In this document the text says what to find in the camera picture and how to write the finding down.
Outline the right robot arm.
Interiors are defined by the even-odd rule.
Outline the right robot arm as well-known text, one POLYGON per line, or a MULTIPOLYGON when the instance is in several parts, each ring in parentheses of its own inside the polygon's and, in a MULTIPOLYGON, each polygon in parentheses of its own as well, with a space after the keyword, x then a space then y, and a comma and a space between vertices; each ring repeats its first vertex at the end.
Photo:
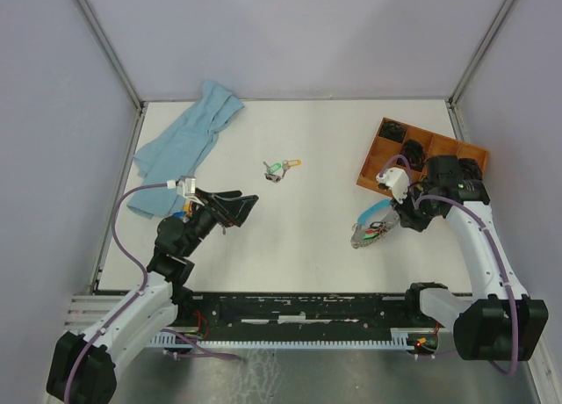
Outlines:
POLYGON ((471 301, 438 283, 417 283, 404 302, 404 318, 422 326, 434 319, 453 334, 464 360, 528 361, 548 321, 544 301, 530 297, 515 275, 494 226, 483 182, 471 179, 454 155, 430 157, 425 177, 415 182, 391 164, 377 176, 392 194, 400 225, 421 232, 443 218, 455 235, 472 288, 471 301))

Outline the large keyring with blue handle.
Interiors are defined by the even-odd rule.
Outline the large keyring with blue handle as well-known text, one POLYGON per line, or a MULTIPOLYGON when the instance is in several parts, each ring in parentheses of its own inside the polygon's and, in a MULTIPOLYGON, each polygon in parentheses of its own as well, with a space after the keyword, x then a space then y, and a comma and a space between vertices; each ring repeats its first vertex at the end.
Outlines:
POLYGON ((380 200, 357 218, 357 222, 352 228, 351 247, 354 249, 365 248, 381 240, 399 223, 400 217, 394 211, 391 200, 380 200))

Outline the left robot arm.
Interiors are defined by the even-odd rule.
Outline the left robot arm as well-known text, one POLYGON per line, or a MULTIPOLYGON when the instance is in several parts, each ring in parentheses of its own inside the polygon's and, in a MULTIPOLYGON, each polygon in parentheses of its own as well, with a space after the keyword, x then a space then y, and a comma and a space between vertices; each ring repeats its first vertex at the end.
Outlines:
POLYGON ((194 264, 190 255, 217 226, 241 227, 258 201, 241 191, 207 192, 187 179, 159 183, 192 199, 187 220, 174 216, 158 225, 149 264, 136 257, 140 282, 105 316, 82 333, 65 332, 57 341, 47 376, 47 393, 64 403, 107 403, 126 368, 157 334, 194 315, 192 292, 185 287, 194 264))

